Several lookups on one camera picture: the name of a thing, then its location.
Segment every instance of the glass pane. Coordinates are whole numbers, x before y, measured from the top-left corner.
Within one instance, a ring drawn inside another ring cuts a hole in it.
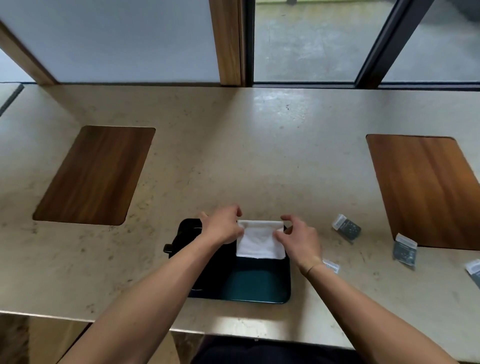
[[[254,81],[353,82],[393,4],[257,0]]]
[[[435,0],[383,82],[479,81],[479,21],[479,0]]]

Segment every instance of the hand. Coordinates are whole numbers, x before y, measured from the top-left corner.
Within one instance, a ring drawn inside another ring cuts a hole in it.
[[[305,276],[315,265],[323,263],[317,230],[294,215],[282,215],[281,218],[291,221],[292,226],[284,232],[275,231],[274,237],[282,243],[288,256]]]
[[[240,206],[237,204],[219,207],[210,216],[202,211],[200,213],[201,235],[218,246],[234,242],[243,235],[243,228],[237,224],[237,217],[241,215]]]

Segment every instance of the person's left hand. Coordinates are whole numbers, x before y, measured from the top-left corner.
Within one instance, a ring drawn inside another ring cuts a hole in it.
[[[201,235],[217,246],[234,242],[243,235],[243,228],[237,224],[237,217],[240,216],[242,212],[237,204],[219,207],[210,216],[202,211],[200,213]]]

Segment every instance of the white napkin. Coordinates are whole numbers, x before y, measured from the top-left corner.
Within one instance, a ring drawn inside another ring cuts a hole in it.
[[[283,231],[282,221],[238,220],[238,225],[245,229],[242,237],[237,239],[237,256],[246,258],[285,258],[283,245],[273,237],[275,230]]]

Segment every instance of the dark green tray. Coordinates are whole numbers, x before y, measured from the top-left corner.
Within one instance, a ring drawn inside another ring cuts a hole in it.
[[[180,223],[177,237],[164,251],[172,257],[200,234],[199,219]],[[189,297],[227,301],[285,303],[290,299],[290,261],[237,257],[237,242],[223,245],[207,264]]]

